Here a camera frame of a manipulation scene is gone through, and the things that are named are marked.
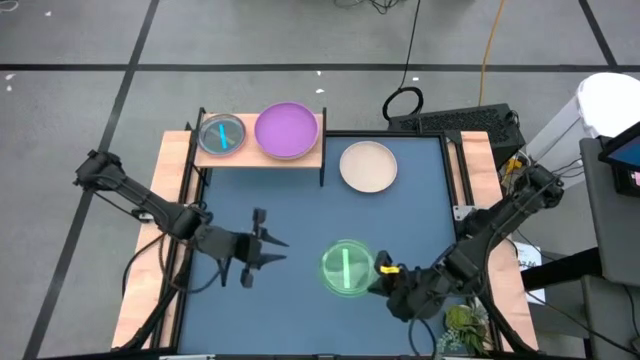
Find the beige plate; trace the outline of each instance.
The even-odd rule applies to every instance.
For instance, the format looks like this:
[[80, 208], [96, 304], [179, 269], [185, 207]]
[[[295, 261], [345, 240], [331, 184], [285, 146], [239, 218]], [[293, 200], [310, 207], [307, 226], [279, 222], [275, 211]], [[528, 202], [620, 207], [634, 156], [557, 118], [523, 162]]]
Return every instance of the beige plate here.
[[342, 153], [340, 174], [352, 188], [374, 193], [393, 183], [398, 174], [398, 164], [386, 146], [375, 141], [361, 141]]

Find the blue stick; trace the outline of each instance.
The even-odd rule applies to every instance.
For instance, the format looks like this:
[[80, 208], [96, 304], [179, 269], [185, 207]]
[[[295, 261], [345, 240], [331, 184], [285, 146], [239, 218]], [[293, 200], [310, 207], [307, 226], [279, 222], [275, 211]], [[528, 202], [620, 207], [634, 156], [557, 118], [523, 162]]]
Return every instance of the blue stick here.
[[220, 124], [220, 139], [222, 139], [222, 148], [227, 148], [227, 137], [224, 136], [224, 125]]

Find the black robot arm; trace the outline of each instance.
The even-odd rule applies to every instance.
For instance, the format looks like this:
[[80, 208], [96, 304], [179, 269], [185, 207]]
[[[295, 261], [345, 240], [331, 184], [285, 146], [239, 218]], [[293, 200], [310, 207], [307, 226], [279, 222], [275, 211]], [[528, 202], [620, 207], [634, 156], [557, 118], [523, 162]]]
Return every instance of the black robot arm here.
[[[172, 238], [186, 240], [196, 250], [216, 260], [222, 286], [226, 285], [231, 259], [235, 258], [244, 263], [240, 282], [243, 287], [250, 288], [253, 285], [251, 269], [260, 269], [270, 262], [286, 258], [284, 255], [263, 254], [261, 251], [262, 242], [288, 246], [270, 236], [267, 229], [262, 227], [266, 220], [265, 210], [254, 209], [253, 228], [250, 233], [228, 231], [219, 226], [209, 225], [213, 220], [211, 213], [204, 212], [197, 206], [168, 202], [128, 177], [118, 156], [93, 150], [88, 156], [89, 158], [76, 170], [75, 185], [82, 186], [85, 191], [113, 191], [151, 214], [160, 231]], [[185, 254], [178, 273], [171, 280], [175, 285], [170, 286], [162, 295], [131, 340], [118, 349], [139, 349], [144, 345], [158, 321], [162, 319], [178, 287], [187, 286], [187, 266], [191, 263], [191, 254]]]
[[163, 232], [177, 239], [190, 239], [203, 223], [202, 212], [193, 207], [170, 203], [128, 177], [118, 156], [93, 150], [88, 156], [76, 170], [75, 185], [85, 190], [118, 193], [151, 214]]
[[402, 321], [430, 318], [452, 295], [476, 296], [514, 351], [533, 352], [511, 328], [489, 295], [486, 275], [489, 254], [529, 216], [558, 205], [562, 182], [540, 165], [524, 171], [507, 195], [490, 209], [473, 210], [457, 225], [459, 241], [427, 269], [393, 266], [386, 251], [378, 253], [380, 278], [369, 291], [388, 297], [387, 308]]

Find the transparent green bowl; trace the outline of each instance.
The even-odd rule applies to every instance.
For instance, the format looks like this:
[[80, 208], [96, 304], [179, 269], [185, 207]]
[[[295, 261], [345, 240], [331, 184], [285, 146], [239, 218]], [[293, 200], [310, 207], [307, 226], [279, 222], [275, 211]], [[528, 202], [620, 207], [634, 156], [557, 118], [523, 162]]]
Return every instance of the transparent green bowl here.
[[322, 255], [320, 277], [336, 295], [357, 297], [367, 293], [376, 278], [373, 256], [367, 246], [356, 240], [340, 240]]

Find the blue table surface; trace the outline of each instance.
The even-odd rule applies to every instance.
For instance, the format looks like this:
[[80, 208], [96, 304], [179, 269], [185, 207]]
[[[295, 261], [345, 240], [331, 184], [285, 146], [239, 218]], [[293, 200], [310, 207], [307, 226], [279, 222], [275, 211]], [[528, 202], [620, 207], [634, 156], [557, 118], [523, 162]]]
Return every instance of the blue table surface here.
[[[378, 141], [395, 155], [398, 175], [385, 191], [359, 193], [341, 178], [339, 162], [351, 144]], [[289, 248], [263, 252], [288, 258], [254, 271], [252, 289], [241, 287], [242, 264], [232, 262], [227, 287], [214, 284], [187, 298], [180, 354], [335, 353], [409, 354], [407, 324], [391, 316], [386, 299], [365, 294], [343, 298], [320, 278], [320, 258], [340, 239], [364, 242], [374, 254], [387, 250], [395, 262], [428, 267], [455, 234], [439, 140], [436, 138], [327, 138], [325, 186], [318, 170], [213, 169], [204, 194], [213, 223], [250, 231], [254, 207], [268, 211], [265, 227]], [[191, 287], [206, 282], [215, 262], [196, 253]], [[449, 300], [449, 304], [459, 300]], [[429, 320], [443, 333], [443, 312]], [[416, 323], [422, 353], [430, 337]]]

